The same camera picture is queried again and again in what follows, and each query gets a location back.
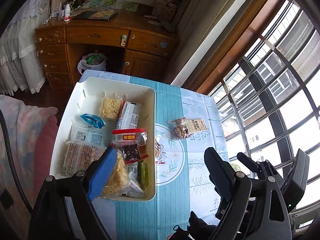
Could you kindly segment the yellow puffed snack bag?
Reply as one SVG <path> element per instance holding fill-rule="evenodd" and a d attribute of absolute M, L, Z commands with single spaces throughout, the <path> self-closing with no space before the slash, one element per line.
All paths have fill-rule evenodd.
<path fill-rule="evenodd" d="M 128 182 L 129 176 L 123 154 L 117 150 L 117 161 L 103 189 L 103 195 L 105 197 L 115 196 Z"/>

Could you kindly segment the clear bag of biscuits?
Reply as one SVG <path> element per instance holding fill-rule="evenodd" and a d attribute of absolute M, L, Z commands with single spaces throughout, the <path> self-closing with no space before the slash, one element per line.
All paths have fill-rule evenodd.
<path fill-rule="evenodd" d="M 67 142 L 67 152 L 63 162 L 61 175 L 71 177 L 78 170 L 87 170 L 89 165 L 98 160 L 106 150 L 95 144 L 89 144 L 83 141 Z"/>

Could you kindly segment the clear bag with label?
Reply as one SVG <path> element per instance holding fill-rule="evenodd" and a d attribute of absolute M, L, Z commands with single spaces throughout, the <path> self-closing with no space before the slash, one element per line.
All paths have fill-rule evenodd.
<path fill-rule="evenodd" d="M 102 129 L 72 124 L 70 141 L 83 141 L 107 147 L 111 142 L 111 136 Z"/>

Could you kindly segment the white crinkled snack bag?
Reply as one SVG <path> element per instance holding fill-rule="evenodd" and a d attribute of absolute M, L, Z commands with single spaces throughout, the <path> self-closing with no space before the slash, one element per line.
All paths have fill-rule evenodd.
<path fill-rule="evenodd" d="M 128 182 L 120 189 L 121 196 L 132 198 L 143 198 L 144 192 L 137 180 L 138 178 L 138 163 L 127 164 Z"/>

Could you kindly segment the red-lid dried fruit packet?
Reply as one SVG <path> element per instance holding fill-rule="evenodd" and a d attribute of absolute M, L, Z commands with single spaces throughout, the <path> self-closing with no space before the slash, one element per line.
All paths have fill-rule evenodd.
<path fill-rule="evenodd" d="M 148 157 L 147 139 L 147 131 L 144 128 L 115 129 L 112 131 L 111 145 L 120 150 L 125 164 L 131 164 Z"/>

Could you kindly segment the yellow-green pastry packet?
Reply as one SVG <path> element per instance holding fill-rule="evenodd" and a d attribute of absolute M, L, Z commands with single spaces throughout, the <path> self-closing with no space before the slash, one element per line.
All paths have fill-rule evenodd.
<path fill-rule="evenodd" d="M 143 160 L 138 163 L 138 182 L 141 189 L 146 189 L 149 185 L 148 165 Z"/>

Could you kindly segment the blue foil candy packet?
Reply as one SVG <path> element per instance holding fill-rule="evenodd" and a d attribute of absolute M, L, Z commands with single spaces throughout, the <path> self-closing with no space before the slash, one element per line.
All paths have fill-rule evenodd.
<path fill-rule="evenodd" d="M 97 129 L 101 129 L 106 125 L 104 120 L 97 115 L 85 113 L 85 114 L 80 115 L 80 118 L 82 120 L 84 120 L 86 123 L 88 123 L 90 126 L 97 128 Z"/>

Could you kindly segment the red and white snack bag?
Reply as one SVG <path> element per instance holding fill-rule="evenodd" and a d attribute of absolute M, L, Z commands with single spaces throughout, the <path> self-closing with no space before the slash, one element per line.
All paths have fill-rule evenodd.
<path fill-rule="evenodd" d="M 140 109 L 140 103 L 126 101 L 123 105 L 123 109 L 116 124 L 116 129 L 137 128 Z"/>

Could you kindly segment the yellow rice cracker block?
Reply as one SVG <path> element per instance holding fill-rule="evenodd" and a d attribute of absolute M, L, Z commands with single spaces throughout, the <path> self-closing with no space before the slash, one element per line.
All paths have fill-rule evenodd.
<path fill-rule="evenodd" d="M 104 97 L 100 106 L 99 116 L 104 120 L 116 120 L 122 104 L 119 97 Z"/>

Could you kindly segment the beige soda cracker pack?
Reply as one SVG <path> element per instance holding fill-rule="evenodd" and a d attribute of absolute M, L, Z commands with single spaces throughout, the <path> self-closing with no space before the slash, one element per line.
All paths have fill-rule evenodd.
<path fill-rule="evenodd" d="M 197 133 L 197 132 L 203 132 L 208 129 L 202 118 L 200 118 L 200 119 L 187 119 L 186 120 L 186 127 L 188 130 L 188 133 L 191 133 L 191 134 Z"/>

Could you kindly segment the small red-print nut packet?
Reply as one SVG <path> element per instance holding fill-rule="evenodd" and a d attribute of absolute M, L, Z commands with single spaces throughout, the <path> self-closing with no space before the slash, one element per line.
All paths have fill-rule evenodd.
<path fill-rule="evenodd" d="M 155 138 L 155 158 L 157 164 L 165 164 L 167 154 L 163 151 L 163 145 L 159 143 L 160 137 Z"/>

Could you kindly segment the pastel patchwork blanket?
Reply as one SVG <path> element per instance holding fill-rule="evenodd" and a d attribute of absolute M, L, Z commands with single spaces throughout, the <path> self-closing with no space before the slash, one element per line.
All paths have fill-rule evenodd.
<path fill-rule="evenodd" d="M 56 107 L 27 106 L 23 101 L 1 95 L 1 111 L 7 124 L 14 165 L 23 191 L 33 206 L 44 178 L 49 174 L 57 134 Z M 1 193 L 12 200 L 4 217 L 20 237 L 25 238 L 30 213 L 16 188 L 4 140 L 1 140 Z"/>

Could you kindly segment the metal window security grille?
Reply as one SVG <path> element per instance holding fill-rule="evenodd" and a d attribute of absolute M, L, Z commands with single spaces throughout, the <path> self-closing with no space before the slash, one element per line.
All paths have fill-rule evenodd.
<path fill-rule="evenodd" d="M 282 176 L 303 150 L 310 158 L 296 218 L 319 209 L 319 33 L 295 0 L 267 0 L 223 66 L 233 66 L 210 95 L 217 103 L 229 161 L 238 152 L 269 160 Z"/>

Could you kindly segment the wooden desk with drawers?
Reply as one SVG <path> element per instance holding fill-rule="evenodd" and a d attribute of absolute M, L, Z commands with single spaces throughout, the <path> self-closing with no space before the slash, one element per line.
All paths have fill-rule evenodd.
<path fill-rule="evenodd" d="M 179 38 L 133 12 L 109 21 L 89 18 L 89 11 L 68 22 L 52 20 L 35 29 L 39 57 L 53 89 L 71 89 L 80 79 L 83 56 L 103 53 L 108 72 L 162 81 Z"/>

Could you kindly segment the white lace-covered furniture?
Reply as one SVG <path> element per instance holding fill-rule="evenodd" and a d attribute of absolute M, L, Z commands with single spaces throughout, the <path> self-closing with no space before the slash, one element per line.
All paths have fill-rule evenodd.
<path fill-rule="evenodd" d="M 49 17 L 50 0 L 27 0 L 1 36 L 1 93 L 38 93 L 46 76 L 37 55 L 35 29 Z"/>

